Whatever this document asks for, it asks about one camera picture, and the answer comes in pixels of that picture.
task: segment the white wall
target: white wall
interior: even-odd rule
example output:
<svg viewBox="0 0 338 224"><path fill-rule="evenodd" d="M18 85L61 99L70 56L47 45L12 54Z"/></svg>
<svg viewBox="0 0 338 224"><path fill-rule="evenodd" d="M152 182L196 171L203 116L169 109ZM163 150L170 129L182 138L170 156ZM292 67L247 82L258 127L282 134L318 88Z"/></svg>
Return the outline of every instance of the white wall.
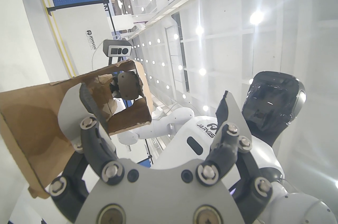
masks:
<svg viewBox="0 0 338 224"><path fill-rule="evenodd" d="M22 0L0 6L0 92L48 83ZM2 138L0 156L0 223L7 223L26 181Z"/></svg>

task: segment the screw head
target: screw head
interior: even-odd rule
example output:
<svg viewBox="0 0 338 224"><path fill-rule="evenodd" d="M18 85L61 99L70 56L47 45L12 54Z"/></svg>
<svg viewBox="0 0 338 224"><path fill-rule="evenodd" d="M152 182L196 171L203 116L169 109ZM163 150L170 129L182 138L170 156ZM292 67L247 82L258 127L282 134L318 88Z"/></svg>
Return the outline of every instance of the screw head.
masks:
<svg viewBox="0 0 338 224"><path fill-rule="evenodd" d="M84 125L84 126L89 126L89 125L92 124L92 122L93 122L93 120L92 120L91 118L85 118L85 119L83 120L83 125Z"/></svg>
<svg viewBox="0 0 338 224"><path fill-rule="evenodd" d="M210 206L200 207L194 215L194 224L221 224L220 214Z"/></svg>
<svg viewBox="0 0 338 224"><path fill-rule="evenodd" d="M61 195L67 187L67 180L65 177L58 177L49 186L49 193L52 197Z"/></svg>
<svg viewBox="0 0 338 224"><path fill-rule="evenodd" d="M96 124L96 119L94 117L87 117L83 119L80 123L80 127L83 130L92 128Z"/></svg>
<svg viewBox="0 0 338 224"><path fill-rule="evenodd" d="M206 179L213 179L215 177L215 172L209 165L204 166L202 174Z"/></svg>
<svg viewBox="0 0 338 224"><path fill-rule="evenodd" d="M115 165L108 166L105 170L105 175L107 178L112 178L117 175L117 167Z"/></svg>
<svg viewBox="0 0 338 224"><path fill-rule="evenodd" d="M263 197L268 196L268 192L272 188L271 183L264 177L258 177L255 179L255 189Z"/></svg>
<svg viewBox="0 0 338 224"><path fill-rule="evenodd" d="M258 188L259 188L261 191L263 191L263 192L265 192L265 193L268 193L269 190L270 190L270 185L269 185L264 179L262 179L262 180L260 181L260 183L258 183Z"/></svg>
<svg viewBox="0 0 338 224"><path fill-rule="evenodd" d="M57 180L56 182L50 185L50 188L53 192L57 193L62 187L62 182Z"/></svg>
<svg viewBox="0 0 338 224"><path fill-rule="evenodd" d="M242 138L239 143L241 144L242 147L249 147L250 146L250 141L247 138Z"/></svg>
<svg viewBox="0 0 338 224"><path fill-rule="evenodd" d="M228 131L229 131L230 133L232 133L232 134L237 134L238 128L237 128L236 125L230 124L230 125L228 126Z"/></svg>
<svg viewBox="0 0 338 224"><path fill-rule="evenodd" d="M100 212L98 224L125 224L126 215L122 207L119 205L108 205Z"/></svg>

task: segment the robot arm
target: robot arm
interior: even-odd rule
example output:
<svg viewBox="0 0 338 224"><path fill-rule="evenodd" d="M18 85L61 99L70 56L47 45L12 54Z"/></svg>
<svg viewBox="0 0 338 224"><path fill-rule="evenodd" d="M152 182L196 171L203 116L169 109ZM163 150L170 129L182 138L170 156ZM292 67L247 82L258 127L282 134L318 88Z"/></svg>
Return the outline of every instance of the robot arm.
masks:
<svg viewBox="0 0 338 224"><path fill-rule="evenodd" d="M182 125L194 117L194 111L190 108L179 108L170 115L158 120L153 120L150 125L144 125L133 130L117 134L122 144L135 144L139 139L150 139L168 134L175 134Z"/></svg>

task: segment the cable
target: cable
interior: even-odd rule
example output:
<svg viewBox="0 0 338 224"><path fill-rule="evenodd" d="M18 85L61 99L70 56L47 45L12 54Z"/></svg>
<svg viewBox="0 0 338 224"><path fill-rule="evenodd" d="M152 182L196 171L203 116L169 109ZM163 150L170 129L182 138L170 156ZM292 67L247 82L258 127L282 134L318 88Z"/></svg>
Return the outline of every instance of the cable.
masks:
<svg viewBox="0 0 338 224"><path fill-rule="evenodd" d="M297 193L303 193L301 190L293 186L289 181L287 181L285 178L281 179L282 181L286 181Z"/></svg>

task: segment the torn cardboard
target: torn cardboard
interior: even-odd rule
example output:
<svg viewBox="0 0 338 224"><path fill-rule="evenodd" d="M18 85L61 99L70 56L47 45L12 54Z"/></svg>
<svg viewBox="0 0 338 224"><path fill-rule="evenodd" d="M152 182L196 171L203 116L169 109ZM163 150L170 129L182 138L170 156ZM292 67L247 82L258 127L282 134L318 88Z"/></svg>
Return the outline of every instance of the torn cardboard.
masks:
<svg viewBox="0 0 338 224"><path fill-rule="evenodd" d="M107 89L109 75L105 75L130 70L139 76L142 98L111 116L114 105L108 110L105 107L112 100ZM139 62L132 60L69 80L0 93L0 133L28 181L29 192L34 198L49 197L45 188L63 171L74 152L58 126L58 111L67 90L79 83L87 85L100 110L106 113L102 114L107 119L110 135L151 122L152 99L144 69Z"/></svg>

